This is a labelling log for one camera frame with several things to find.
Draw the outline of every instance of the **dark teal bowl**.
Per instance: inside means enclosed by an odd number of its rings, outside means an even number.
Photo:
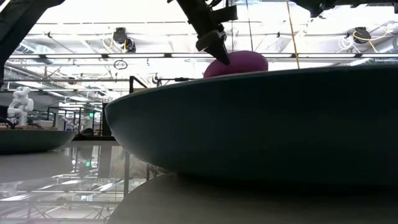
[[[398,67],[250,73],[154,88],[106,107],[116,140],[186,174],[398,184]]]
[[[0,154],[45,152],[68,144],[73,131],[0,130]]]

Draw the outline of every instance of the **purple object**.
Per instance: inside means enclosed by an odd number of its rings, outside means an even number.
[[[204,77],[211,78],[220,75],[230,75],[246,72],[268,71],[268,61],[261,54],[252,51],[239,51],[229,54],[229,65],[219,60],[213,61],[206,69]]]

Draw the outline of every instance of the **robotic arm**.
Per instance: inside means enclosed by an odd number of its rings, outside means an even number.
[[[11,104],[7,109],[7,116],[10,121],[16,123],[16,115],[18,115],[18,125],[25,126],[27,124],[27,112],[33,111],[34,102],[28,97],[30,93],[29,87],[18,87],[12,96]]]
[[[61,120],[64,121],[66,124],[69,125],[69,127],[67,127],[67,130],[68,130],[68,129],[71,129],[71,131],[74,131],[74,130],[76,130],[76,129],[78,128],[77,125],[73,124],[73,121],[67,119],[65,116],[62,116],[62,117],[61,117]]]
[[[198,34],[196,48],[211,54],[220,62],[229,65],[228,53],[224,41],[226,34],[222,22],[238,19],[236,6],[226,6],[214,11],[222,0],[176,0]]]
[[[126,28],[116,28],[116,32],[113,33],[113,41],[116,46],[126,53],[136,53],[136,43],[134,40],[127,36]]]

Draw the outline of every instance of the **gray tabletop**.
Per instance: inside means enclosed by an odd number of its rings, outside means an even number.
[[[259,192],[166,174],[133,190],[108,223],[396,223],[395,192],[301,195]]]
[[[0,156],[0,184],[42,179],[72,170],[71,160],[61,152]]]

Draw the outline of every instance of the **white robot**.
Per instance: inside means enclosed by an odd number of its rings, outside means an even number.
[[[61,117],[61,120],[64,121],[67,125],[66,125],[66,130],[71,130],[71,131],[75,131],[78,126],[73,124],[72,120],[67,119],[65,116]]]
[[[7,116],[11,122],[16,123],[16,116],[18,117],[17,126],[25,126],[27,124],[27,112],[33,111],[34,102],[28,97],[30,93],[29,87],[18,87],[12,96],[11,104],[7,109]]]
[[[78,130],[78,128],[79,128],[79,126],[78,126],[79,119],[76,119],[75,123],[73,123],[73,120],[69,120],[65,116],[62,116],[61,120],[63,120],[67,124],[67,127],[66,127],[67,130],[68,129],[71,130],[71,131],[77,131]],[[83,124],[83,122],[87,121],[87,120],[90,120],[89,116],[82,117],[81,120],[80,120],[80,123]]]

